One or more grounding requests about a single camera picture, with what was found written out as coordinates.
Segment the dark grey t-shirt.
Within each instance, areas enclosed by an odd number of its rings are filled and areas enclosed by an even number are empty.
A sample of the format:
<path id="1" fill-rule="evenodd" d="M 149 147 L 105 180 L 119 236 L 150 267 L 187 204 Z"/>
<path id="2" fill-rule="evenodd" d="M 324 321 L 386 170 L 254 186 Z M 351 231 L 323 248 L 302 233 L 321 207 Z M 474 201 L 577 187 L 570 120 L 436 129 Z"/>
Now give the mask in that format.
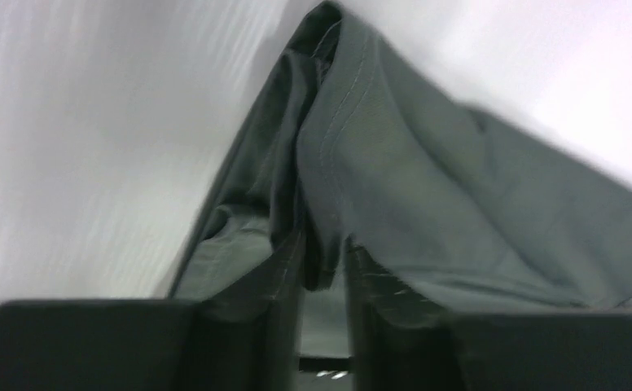
<path id="1" fill-rule="evenodd" d="M 309 11 L 239 132 L 173 288 L 203 300 L 291 233 L 308 321 L 363 246 L 444 309 L 632 310 L 632 1 L 374 1 L 432 28 L 416 65 L 342 1 Z"/>

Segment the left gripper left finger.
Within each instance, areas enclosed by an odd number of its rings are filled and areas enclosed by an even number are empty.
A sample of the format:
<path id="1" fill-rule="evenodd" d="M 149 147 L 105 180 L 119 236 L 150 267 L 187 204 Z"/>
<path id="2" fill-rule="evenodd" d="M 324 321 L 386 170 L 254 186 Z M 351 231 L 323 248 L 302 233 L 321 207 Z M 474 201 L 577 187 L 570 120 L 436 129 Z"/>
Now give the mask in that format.
<path id="1" fill-rule="evenodd" d="M 302 232 L 205 301 L 0 305 L 0 390 L 289 390 Z"/>

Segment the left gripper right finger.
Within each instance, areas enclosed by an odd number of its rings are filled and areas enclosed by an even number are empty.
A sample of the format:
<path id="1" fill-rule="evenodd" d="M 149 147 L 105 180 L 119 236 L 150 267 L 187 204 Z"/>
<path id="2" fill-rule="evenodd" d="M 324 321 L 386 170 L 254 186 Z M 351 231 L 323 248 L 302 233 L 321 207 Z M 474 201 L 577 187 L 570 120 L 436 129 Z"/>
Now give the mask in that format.
<path id="1" fill-rule="evenodd" d="M 632 312 L 453 313 L 350 245 L 358 390 L 632 390 Z"/>

